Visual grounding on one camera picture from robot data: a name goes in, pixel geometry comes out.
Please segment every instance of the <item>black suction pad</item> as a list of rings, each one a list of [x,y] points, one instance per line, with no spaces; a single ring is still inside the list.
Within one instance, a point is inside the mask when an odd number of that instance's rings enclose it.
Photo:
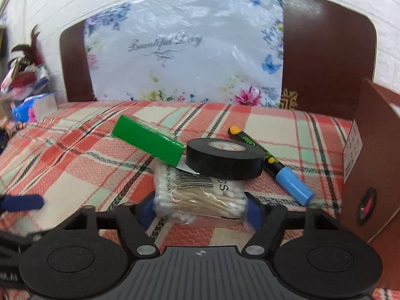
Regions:
[[[278,248],[273,266],[293,291],[318,299],[372,293],[382,273],[377,252],[319,209],[307,211],[304,235]]]
[[[64,228],[49,232],[21,256],[19,272],[27,290],[50,299],[82,299],[114,287],[128,268],[123,248],[94,227]]]

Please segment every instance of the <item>blue foam grip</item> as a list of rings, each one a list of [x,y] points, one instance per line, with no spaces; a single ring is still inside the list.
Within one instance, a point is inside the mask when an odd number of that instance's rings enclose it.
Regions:
[[[250,198],[247,200],[247,221],[251,224],[254,230],[260,229],[264,223],[264,216],[260,208]]]
[[[6,196],[1,202],[1,208],[5,211],[29,211],[38,210],[45,204],[40,195]]]
[[[314,197],[313,191],[288,167],[277,173],[276,181],[302,206],[308,206]]]
[[[137,218],[137,222],[141,225],[144,231],[146,231],[154,218],[156,217],[156,213],[153,211],[153,203],[154,198],[151,198],[145,206],[143,206],[141,212],[139,213],[139,217]]]

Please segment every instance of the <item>metal screw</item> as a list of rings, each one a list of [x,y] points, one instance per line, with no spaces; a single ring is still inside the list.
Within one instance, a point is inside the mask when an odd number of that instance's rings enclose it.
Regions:
[[[249,255],[261,255],[265,251],[264,247],[261,247],[259,245],[248,246],[245,250],[246,253],[248,253]]]
[[[136,248],[136,251],[140,255],[151,255],[156,252],[156,248],[152,245],[141,245]]]

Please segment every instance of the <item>floral pillow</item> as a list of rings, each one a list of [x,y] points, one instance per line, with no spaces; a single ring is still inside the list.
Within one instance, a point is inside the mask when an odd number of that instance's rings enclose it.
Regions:
[[[278,107],[282,0],[132,0],[85,22],[99,101]]]

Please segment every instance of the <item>yellow marker cap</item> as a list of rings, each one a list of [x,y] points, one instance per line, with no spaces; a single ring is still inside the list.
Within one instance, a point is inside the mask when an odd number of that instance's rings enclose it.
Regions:
[[[229,131],[230,131],[232,134],[238,134],[238,133],[240,133],[242,130],[241,130],[240,128],[238,128],[236,125],[232,125],[232,126],[229,128]]]

